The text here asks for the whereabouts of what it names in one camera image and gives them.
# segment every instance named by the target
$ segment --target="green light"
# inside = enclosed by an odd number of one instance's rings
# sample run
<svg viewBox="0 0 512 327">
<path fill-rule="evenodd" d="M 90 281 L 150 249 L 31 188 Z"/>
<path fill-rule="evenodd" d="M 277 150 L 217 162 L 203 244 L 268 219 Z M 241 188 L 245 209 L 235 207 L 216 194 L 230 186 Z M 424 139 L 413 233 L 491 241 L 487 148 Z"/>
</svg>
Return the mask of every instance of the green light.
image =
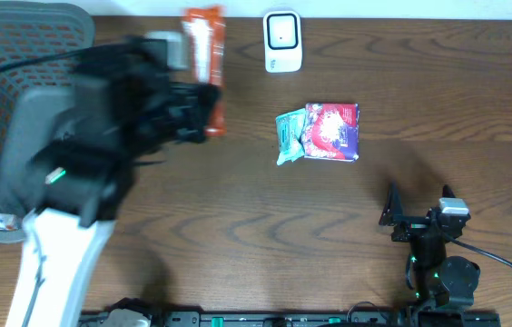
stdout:
<svg viewBox="0 0 512 327">
<path fill-rule="evenodd" d="M 57 176 L 53 177 L 53 179 L 50 180 L 50 183 L 54 183 L 54 182 L 58 181 L 64 175 L 66 175 L 66 170 L 62 170 L 60 173 L 58 173 Z"/>
</svg>

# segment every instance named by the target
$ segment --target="white wall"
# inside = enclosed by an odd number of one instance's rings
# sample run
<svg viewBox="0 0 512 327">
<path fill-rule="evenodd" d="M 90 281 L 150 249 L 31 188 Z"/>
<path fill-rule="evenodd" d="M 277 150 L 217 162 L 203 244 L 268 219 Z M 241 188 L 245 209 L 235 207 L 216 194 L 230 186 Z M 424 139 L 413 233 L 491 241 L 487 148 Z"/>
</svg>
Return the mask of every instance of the white wall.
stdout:
<svg viewBox="0 0 512 327">
<path fill-rule="evenodd" d="M 66 2 L 91 15 L 175 15 L 188 6 L 220 3 L 226 15 L 261 17 L 291 8 L 303 17 L 512 19 L 512 0 L 28 0 Z"/>
</svg>

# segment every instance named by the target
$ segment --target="logo on white device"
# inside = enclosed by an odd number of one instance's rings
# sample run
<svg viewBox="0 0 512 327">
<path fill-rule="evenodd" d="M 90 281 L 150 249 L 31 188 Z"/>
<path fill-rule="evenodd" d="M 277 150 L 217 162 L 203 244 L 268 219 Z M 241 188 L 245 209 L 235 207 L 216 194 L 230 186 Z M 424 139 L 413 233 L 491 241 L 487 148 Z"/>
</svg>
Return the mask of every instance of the logo on white device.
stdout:
<svg viewBox="0 0 512 327">
<path fill-rule="evenodd" d="M 300 17 L 293 11 L 275 11 L 264 16 L 264 56 L 270 73 L 294 72 L 302 65 Z"/>
</svg>

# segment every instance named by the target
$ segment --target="wooden surface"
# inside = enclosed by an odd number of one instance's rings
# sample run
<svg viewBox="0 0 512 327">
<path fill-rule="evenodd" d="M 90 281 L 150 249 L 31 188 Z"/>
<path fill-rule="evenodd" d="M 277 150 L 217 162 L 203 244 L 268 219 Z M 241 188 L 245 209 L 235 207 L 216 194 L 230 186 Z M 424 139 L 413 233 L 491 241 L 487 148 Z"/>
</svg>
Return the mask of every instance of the wooden surface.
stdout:
<svg viewBox="0 0 512 327">
<path fill-rule="evenodd" d="M 176 19 L 95 19 L 99 43 L 179 29 Z M 409 247 L 378 226 L 396 180 L 413 213 L 443 183 L 466 199 L 462 241 L 512 260 L 512 22 L 303 20 L 304 62 L 267 74 L 260 19 L 229 19 L 229 132 L 171 145 L 140 170 L 85 309 L 123 297 L 205 310 L 347 310 L 411 300 Z M 307 102 L 359 103 L 360 159 L 276 166 L 274 118 Z M 477 309 L 512 325 L 512 270 L 482 270 Z M 0 245 L 0 326 L 20 245 Z"/>
</svg>

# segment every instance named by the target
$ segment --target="wooden table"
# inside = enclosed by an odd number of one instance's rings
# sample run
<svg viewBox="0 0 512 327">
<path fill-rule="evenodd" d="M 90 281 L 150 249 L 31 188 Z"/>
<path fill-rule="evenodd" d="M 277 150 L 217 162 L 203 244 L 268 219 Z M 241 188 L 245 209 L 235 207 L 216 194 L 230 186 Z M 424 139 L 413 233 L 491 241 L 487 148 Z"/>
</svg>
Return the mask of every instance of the wooden table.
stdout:
<svg viewBox="0 0 512 327">
<path fill-rule="evenodd" d="M 95 22 L 99 43 L 179 29 L 173 18 Z M 304 19 L 293 74 L 265 72 L 260 19 L 227 23 L 228 135 L 170 145 L 154 156 L 166 163 L 141 168 L 85 309 L 137 296 L 205 310 L 411 300 L 409 247 L 378 226 L 391 180 L 413 213 L 449 183 L 472 212 L 460 240 L 512 260 L 512 22 Z M 307 102 L 359 103 L 358 162 L 276 166 L 274 118 Z M 475 308 L 511 326 L 512 269 L 448 252 L 480 265 Z M 0 326 L 19 253 L 0 245 Z"/>
</svg>

